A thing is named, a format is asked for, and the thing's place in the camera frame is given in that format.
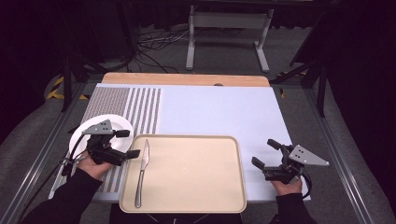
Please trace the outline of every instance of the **knife handle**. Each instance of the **knife handle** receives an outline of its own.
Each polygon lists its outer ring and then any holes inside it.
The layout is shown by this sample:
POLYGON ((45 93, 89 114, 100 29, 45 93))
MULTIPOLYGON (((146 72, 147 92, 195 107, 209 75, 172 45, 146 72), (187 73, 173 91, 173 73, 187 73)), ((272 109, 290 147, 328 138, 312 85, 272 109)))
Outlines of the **knife handle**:
POLYGON ((142 185, 143 185, 144 175, 145 175, 145 171, 140 171, 139 182, 137 182, 136 197, 134 198, 134 206, 136 208, 142 206, 142 185))

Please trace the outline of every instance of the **knife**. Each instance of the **knife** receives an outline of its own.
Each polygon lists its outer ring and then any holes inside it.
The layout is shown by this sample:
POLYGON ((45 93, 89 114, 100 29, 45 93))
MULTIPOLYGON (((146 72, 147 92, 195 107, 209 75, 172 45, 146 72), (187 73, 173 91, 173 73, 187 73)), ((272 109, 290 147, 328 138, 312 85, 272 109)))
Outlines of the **knife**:
POLYGON ((149 140, 146 139, 145 149, 143 152, 142 164, 140 165, 139 182, 137 183, 136 197, 134 198, 134 206, 139 208, 142 206, 142 184, 145 175, 146 166, 149 164, 149 140))

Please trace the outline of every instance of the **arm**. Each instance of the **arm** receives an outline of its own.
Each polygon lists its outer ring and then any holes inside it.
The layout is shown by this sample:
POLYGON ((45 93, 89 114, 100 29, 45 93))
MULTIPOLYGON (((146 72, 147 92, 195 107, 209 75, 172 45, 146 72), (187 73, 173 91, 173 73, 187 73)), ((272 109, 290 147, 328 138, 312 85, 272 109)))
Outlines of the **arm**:
POLYGON ((78 163, 76 172, 55 191, 53 198, 34 208, 21 223, 79 223, 102 184, 102 175, 112 167, 108 163, 95 164, 87 153, 82 156, 88 158, 78 163))
POLYGON ((303 201, 303 182, 299 179, 293 184, 284 185, 280 181, 271 181, 277 191, 276 202, 279 219, 282 224, 313 224, 303 201))

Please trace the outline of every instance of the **beige tray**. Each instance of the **beige tray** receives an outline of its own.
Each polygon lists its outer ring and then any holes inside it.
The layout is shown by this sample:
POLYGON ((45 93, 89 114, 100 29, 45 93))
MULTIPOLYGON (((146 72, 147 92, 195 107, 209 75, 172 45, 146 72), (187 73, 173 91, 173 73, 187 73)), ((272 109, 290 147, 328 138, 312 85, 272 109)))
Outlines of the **beige tray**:
POLYGON ((120 196, 126 213, 240 213, 247 204, 239 149, 230 136, 142 134, 132 142, 142 149, 130 160, 120 196), (134 206, 143 148, 149 163, 142 206, 134 206))

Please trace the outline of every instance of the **hand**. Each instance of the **hand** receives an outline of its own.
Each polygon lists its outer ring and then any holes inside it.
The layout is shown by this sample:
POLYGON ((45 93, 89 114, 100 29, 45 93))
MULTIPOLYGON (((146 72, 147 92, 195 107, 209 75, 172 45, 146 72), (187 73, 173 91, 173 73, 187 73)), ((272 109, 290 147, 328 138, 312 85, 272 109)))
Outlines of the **hand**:
POLYGON ((78 162, 78 168, 98 180, 101 180, 103 174, 113 167, 113 165, 108 162, 96 164, 87 151, 83 152, 81 157, 85 157, 85 159, 78 162))
POLYGON ((301 178, 298 179, 296 182, 292 184, 283 184, 280 181, 271 181, 271 183, 274 185, 277 195, 282 196, 290 193, 301 193, 303 192, 303 181, 301 181, 301 178))

